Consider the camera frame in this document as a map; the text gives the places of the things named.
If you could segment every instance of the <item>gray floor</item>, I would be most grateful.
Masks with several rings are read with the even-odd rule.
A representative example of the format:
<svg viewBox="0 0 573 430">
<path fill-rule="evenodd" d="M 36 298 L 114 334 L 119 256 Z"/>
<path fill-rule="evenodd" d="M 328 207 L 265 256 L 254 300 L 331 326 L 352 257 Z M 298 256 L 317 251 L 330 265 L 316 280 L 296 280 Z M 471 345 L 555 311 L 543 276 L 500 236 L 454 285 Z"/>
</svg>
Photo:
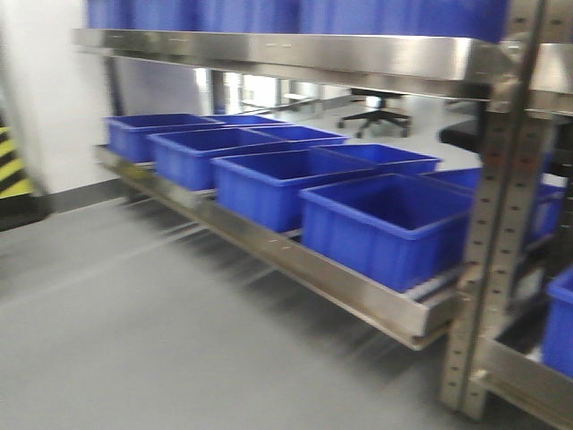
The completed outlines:
<svg viewBox="0 0 573 430">
<path fill-rule="evenodd" d="M 450 413 L 444 341 L 412 352 L 155 202 L 2 233 L 0 285 L 3 430 L 549 429 Z"/>
</svg>

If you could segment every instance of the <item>blue plastic bin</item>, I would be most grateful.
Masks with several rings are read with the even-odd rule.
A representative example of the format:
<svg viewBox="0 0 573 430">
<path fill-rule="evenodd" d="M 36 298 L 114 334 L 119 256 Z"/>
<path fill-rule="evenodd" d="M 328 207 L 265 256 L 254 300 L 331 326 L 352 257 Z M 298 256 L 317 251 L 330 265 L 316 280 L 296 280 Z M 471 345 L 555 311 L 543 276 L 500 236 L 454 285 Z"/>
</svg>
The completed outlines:
<svg viewBox="0 0 573 430">
<path fill-rule="evenodd" d="M 508 0 L 302 0 L 301 33 L 464 37 L 499 42 Z"/>
<path fill-rule="evenodd" d="M 301 227 L 303 188 L 373 174 L 372 165 L 310 150 L 215 159 L 217 201 L 278 232 Z"/>
<path fill-rule="evenodd" d="M 381 0 L 302 0 L 301 33 L 381 34 Z"/>
<path fill-rule="evenodd" d="M 480 180 L 480 168 L 444 170 L 425 174 L 425 177 L 442 182 L 453 190 L 474 194 Z M 541 184 L 537 192 L 535 211 L 526 244 L 535 242 L 553 233 L 557 226 L 564 189 L 559 186 Z"/>
<path fill-rule="evenodd" d="M 88 0 L 88 28 L 130 29 L 132 0 Z"/>
<path fill-rule="evenodd" d="M 366 159 L 378 166 L 379 173 L 399 173 L 402 175 L 418 175 L 433 172 L 441 161 L 429 155 L 400 150 L 379 143 L 332 145 L 317 147 L 314 151 L 335 151 L 349 157 Z"/>
<path fill-rule="evenodd" d="M 112 116 L 107 118 L 109 148 L 134 163 L 153 161 L 152 141 L 147 136 L 218 128 L 222 124 L 191 114 Z"/>
<path fill-rule="evenodd" d="M 138 30 L 197 30 L 196 0 L 132 0 Z"/>
<path fill-rule="evenodd" d="M 277 139 L 241 128 L 153 134 L 158 174 L 193 191 L 215 188 L 211 160 L 229 155 L 276 151 Z"/>
<path fill-rule="evenodd" d="M 268 125 L 288 125 L 278 119 L 267 118 L 260 115 L 209 115 L 207 118 L 224 123 L 229 127 L 258 127 Z"/>
<path fill-rule="evenodd" d="M 461 263 L 470 196 L 384 175 L 301 192 L 303 244 L 398 292 Z"/>
<path fill-rule="evenodd" d="M 573 378 L 573 266 L 549 286 L 551 311 L 543 339 L 543 362 Z"/>
<path fill-rule="evenodd" d="M 297 33 L 299 0 L 201 0 L 202 31 Z"/>
<path fill-rule="evenodd" d="M 348 136 L 325 132 L 317 128 L 302 125 L 282 125 L 272 127 L 253 127 L 256 132 L 277 136 L 280 140 L 290 142 L 313 141 L 315 145 L 337 145 L 348 140 Z"/>
</svg>

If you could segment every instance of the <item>white wall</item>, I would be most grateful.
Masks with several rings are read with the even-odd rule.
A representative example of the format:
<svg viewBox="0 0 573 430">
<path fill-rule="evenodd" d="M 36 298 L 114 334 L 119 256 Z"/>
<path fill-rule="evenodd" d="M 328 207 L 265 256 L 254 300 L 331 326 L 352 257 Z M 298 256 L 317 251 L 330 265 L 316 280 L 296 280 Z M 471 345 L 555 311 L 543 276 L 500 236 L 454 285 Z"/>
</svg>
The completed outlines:
<svg viewBox="0 0 573 430">
<path fill-rule="evenodd" d="M 72 44 L 83 1 L 0 0 L 0 7 L 8 117 L 20 123 L 30 170 L 50 193 L 109 179 L 92 150 L 105 140 L 101 117 L 110 113 L 101 58 Z"/>
</svg>

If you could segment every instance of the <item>hazard stripe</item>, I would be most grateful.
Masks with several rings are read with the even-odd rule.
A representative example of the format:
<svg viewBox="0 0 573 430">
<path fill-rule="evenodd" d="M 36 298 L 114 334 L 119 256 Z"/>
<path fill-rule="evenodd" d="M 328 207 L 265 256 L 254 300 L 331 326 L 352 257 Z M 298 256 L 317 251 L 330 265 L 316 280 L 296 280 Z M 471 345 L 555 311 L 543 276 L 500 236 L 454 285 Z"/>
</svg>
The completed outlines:
<svg viewBox="0 0 573 430">
<path fill-rule="evenodd" d="M 24 165 L 8 128 L 0 128 L 0 198 L 30 194 L 32 183 L 26 177 Z"/>
<path fill-rule="evenodd" d="M 4 193 L 5 190 L 10 188 L 13 185 L 18 184 L 21 180 L 26 179 L 26 175 L 22 170 L 18 170 L 13 174 L 5 177 L 4 179 L 0 179 L 0 190 Z"/>
<path fill-rule="evenodd" d="M 7 154 L 8 152 L 16 151 L 16 145 L 14 145 L 13 140 L 4 141 L 0 143 L 0 156 Z"/>
<path fill-rule="evenodd" d="M 14 161 L 17 158 L 18 157 L 16 157 L 16 153 L 13 150 L 6 152 L 4 155 L 0 154 L 0 166 L 8 164 L 10 161 Z"/>
<path fill-rule="evenodd" d="M 5 197 L 14 197 L 16 195 L 30 194 L 32 192 L 32 182 L 29 179 L 23 179 L 0 193 L 0 199 Z"/>
<path fill-rule="evenodd" d="M 6 179 L 7 177 L 13 175 L 14 173 L 22 170 L 24 165 L 21 162 L 21 159 L 13 159 L 9 163 L 0 166 L 0 181 Z"/>
</svg>

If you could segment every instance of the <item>stainless steel shelf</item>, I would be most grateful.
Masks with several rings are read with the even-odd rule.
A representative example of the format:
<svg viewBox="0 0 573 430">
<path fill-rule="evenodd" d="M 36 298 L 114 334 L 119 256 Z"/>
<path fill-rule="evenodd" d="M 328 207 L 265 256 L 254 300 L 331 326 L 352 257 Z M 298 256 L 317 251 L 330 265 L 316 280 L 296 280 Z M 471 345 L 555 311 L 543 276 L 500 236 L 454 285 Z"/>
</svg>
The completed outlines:
<svg viewBox="0 0 573 430">
<path fill-rule="evenodd" d="M 73 40 L 105 56 L 461 99 L 488 99 L 516 67 L 499 46 L 462 38 L 79 29 Z"/>
<path fill-rule="evenodd" d="M 129 186 L 200 222 L 411 349 L 423 349 L 448 329 L 454 313 L 456 271 L 409 294 L 399 294 L 287 235 L 227 211 L 208 194 L 190 192 L 155 175 L 149 167 L 134 165 L 105 147 L 97 147 L 97 156 Z"/>
<path fill-rule="evenodd" d="M 530 108 L 573 116 L 573 44 L 541 45 Z"/>
<path fill-rule="evenodd" d="M 498 340 L 481 339 L 478 351 L 474 382 L 552 426 L 573 428 L 572 379 Z"/>
</svg>

